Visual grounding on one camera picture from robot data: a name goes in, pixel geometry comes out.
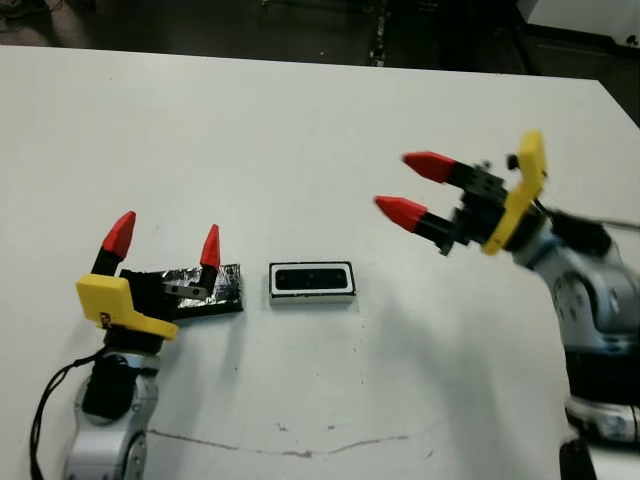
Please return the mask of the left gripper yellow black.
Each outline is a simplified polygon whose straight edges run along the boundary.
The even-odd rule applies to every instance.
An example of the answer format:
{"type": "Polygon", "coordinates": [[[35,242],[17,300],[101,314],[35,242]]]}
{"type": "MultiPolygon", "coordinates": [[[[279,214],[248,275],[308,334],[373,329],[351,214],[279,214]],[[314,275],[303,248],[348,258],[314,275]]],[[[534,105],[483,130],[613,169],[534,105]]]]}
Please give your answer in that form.
{"type": "Polygon", "coordinates": [[[196,283],[181,285],[157,272],[126,272],[114,276],[126,258],[136,213],[128,211],[104,238],[91,273],[76,282],[85,317],[107,332],[146,334],[159,341],[175,339],[178,305],[182,300],[204,301],[215,286],[220,268],[219,226],[213,224],[200,257],[196,283]]]}

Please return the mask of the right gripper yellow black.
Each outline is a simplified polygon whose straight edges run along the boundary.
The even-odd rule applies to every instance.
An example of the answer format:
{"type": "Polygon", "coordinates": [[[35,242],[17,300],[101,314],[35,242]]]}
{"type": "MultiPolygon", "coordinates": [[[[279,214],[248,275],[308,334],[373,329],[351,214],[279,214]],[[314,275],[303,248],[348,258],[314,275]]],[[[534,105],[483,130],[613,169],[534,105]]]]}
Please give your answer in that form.
{"type": "Polygon", "coordinates": [[[389,220],[433,242],[443,255],[449,254],[455,243],[466,245],[471,241],[478,243],[486,255],[505,249],[547,177],[544,139],[539,130],[522,137],[512,163],[521,179],[511,190],[504,188],[503,179],[487,170],[432,151],[405,153],[402,161],[423,178],[462,190],[462,206],[454,210],[450,221],[403,197],[374,198],[389,220]]]}

